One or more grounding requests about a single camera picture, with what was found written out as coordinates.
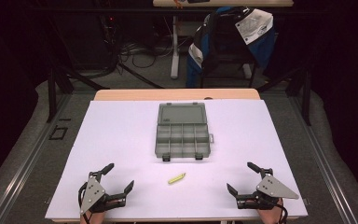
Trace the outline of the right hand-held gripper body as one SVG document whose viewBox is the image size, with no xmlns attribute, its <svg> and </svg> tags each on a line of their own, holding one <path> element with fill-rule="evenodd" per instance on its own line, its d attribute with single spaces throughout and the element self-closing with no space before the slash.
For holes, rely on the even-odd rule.
<svg viewBox="0 0 358 224">
<path fill-rule="evenodd" d="M 271 168 L 261 168 L 259 174 L 261 182 L 256 185 L 255 192 L 252 194 L 238 193 L 236 202 L 239 209 L 271 210 L 274 206 L 278 206 L 280 199 L 297 200 L 299 198 L 294 191 L 273 175 Z"/>
</svg>

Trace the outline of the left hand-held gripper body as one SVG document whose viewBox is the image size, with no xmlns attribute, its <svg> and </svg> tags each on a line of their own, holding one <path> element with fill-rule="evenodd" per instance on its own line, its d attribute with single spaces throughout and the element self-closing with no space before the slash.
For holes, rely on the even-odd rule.
<svg viewBox="0 0 358 224">
<path fill-rule="evenodd" d="M 109 195 L 101 185 L 102 172 L 90 172 L 88 181 L 79 189 L 78 203 L 80 214 L 102 213 L 111 209 L 124 207 L 127 195 L 123 192 Z"/>
</svg>

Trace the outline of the small yellow crayon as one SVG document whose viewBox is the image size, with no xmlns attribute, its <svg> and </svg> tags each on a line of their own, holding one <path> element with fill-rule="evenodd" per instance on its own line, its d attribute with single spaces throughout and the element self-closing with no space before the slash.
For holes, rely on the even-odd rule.
<svg viewBox="0 0 358 224">
<path fill-rule="evenodd" d="M 179 180 L 182 180 L 186 176 L 186 173 L 179 174 L 168 180 L 168 184 L 173 184 Z"/>
</svg>

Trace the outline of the grey clear compartment box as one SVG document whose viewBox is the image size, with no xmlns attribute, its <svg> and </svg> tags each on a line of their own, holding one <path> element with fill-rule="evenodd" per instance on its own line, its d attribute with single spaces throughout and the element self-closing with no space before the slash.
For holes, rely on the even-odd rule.
<svg viewBox="0 0 358 224">
<path fill-rule="evenodd" d="M 155 154 L 172 158 L 203 160 L 211 154 L 205 103 L 166 103 L 158 108 Z"/>
</svg>

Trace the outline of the person's left hand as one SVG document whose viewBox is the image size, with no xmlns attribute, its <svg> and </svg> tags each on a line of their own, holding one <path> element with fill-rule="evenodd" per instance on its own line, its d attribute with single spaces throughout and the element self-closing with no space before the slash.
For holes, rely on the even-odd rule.
<svg viewBox="0 0 358 224">
<path fill-rule="evenodd" d="M 86 212 L 86 215 L 80 216 L 80 224 L 103 224 L 105 213 L 91 213 Z"/>
</svg>

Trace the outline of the person's right hand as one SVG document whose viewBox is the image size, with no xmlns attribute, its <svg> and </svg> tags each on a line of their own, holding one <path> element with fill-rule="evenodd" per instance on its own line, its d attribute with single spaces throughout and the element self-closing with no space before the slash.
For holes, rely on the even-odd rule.
<svg viewBox="0 0 358 224">
<path fill-rule="evenodd" d="M 282 218 L 282 199 L 271 210 L 258 210 L 257 213 L 264 224 L 278 224 Z"/>
</svg>

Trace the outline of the black metal stand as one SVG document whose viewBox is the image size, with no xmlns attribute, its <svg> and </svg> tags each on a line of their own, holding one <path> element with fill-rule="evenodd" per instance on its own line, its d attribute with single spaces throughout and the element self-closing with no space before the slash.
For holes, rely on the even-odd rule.
<svg viewBox="0 0 358 224">
<path fill-rule="evenodd" d="M 267 84 L 258 87 L 256 90 L 258 92 L 267 91 L 287 78 L 290 78 L 285 91 L 287 96 L 297 96 L 300 90 L 303 91 L 301 101 L 301 117 L 305 123 L 310 126 L 311 73 L 308 69 L 304 67 L 292 69 L 288 73 L 272 79 Z"/>
<path fill-rule="evenodd" d="M 74 91 L 74 86 L 70 82 L 71 77 L 96 91 L 106 90 L 106 87 L 80 75 L 74 69 L 63 65 L 53 67 L 48 74 L 48 122 L 51 122 L 58 113 L 56 87 L 59 87 L 64 94 L 71 94 Z"/>
</svg>

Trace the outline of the black chair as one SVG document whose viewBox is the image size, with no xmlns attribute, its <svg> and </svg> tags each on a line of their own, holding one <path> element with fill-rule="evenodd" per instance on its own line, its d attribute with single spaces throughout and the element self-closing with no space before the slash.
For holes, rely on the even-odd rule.
<svg viewBox="0 0 358 224">
<path fill-rule="evenodd" d="M 207 79 L 245 79 L 251 88 L 258 62 L 236 28 L 235 13 L 213 13 L 208 26 L 208 52 L 201 63 L 200 87 Z"/>
</svg>

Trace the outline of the dark equipment rack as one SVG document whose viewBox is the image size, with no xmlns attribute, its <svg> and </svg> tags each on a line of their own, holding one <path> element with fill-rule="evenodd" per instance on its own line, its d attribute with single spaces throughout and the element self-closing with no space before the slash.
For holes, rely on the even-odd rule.
<svg viewBox="0 0 358 224">
<path fill-rule="evenodd" d="M 84 69 L 115 69 L 118 49 L 114 31 L 105 16 L 81 15 L 74 31 L 77 64 Z"/>
</svg>

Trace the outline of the wooden desk with white legs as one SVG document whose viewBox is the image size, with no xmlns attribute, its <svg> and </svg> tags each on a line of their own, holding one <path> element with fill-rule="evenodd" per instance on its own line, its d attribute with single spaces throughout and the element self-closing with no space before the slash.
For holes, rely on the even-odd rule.
<svg viewBox="0 0 358 224">
<path fill-rule="evenodd" d="M 154 7 L 163 8 L 212 8 L 212 7 L 291 7 L 294 0 L 153 0 Z M 172 19 L 172 69 L 171 78 L 178 78 L 179 73 L 179 45 L 178 45 L 178 17 Z"/>
</svg>

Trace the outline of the blue white black jacket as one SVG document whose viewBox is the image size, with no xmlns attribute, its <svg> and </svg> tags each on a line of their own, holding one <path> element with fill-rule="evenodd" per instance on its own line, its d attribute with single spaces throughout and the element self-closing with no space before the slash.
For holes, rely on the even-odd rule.
<svg viewBox="0 0 358 224">
<path fill-rule="evenodd" d="M 234 66 L 265 69 L 274 49 L 273 15 L 256 8 L 220 7 L 205 17 L 186 59 L 186 86 L 195 88 Z"/>
</svg>

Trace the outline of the black horizontal bar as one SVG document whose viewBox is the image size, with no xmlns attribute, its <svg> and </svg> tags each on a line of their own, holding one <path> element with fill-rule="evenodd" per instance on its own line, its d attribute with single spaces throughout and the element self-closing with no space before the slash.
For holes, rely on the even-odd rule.
<svg viewBox="0 0 358 224">
<path fill-rule="evenodd" d="M 208 14 L 211 9 L 173 9 L 173 8 L 52 8 L 52 7 L 28 7 L 33 12 L 43 13 L 84 13 L 84 14 L 131 14 L 131 15 L 195 15 Z M 294 9 L 263 9 L 272 14 L 278 15 L 306 15 L 310 14 L 307 10 Z"/>
</svg>

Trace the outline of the aluminium floor rail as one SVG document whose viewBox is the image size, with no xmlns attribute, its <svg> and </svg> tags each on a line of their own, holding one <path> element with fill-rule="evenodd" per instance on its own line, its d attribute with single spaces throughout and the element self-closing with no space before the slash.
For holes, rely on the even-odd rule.
<svg viewBox="0 0 358 224">
<path fill-rule="evenodd" d="M 324 155 L 321 144 L 318 141 L 315 132 L 302 117 L 300 102 L 296 97 L 289 97 L 289 102 L 292 108 L 295 110 L 296 116 L 298 117 L 299 123 L 305 131 L 306 136 L 310 140 L 312 155 L 317 163 L 319 170 L 321 171 L 324 183 L 328 188 L 328 191 L 332 197 L 332 200 L 334 201 L 337 211 L 340 214 L 343 224 L 358 224 L 358 220 L 351 209 L 342 187 L 338 184 L 337 178 L 330 166 L 330 163 Z"/>
<path fill-rule="evenodd" d="M 48 99 L 40 98 L 30 121 L 3 162 L 0 168 L 0 223 L 16 202 L 42 153 L 43 145 L 58 121 L 58 116 L 71 97 L 71 94 L 60 96 L 51 119 L 48 119 Z"/>
</svg>

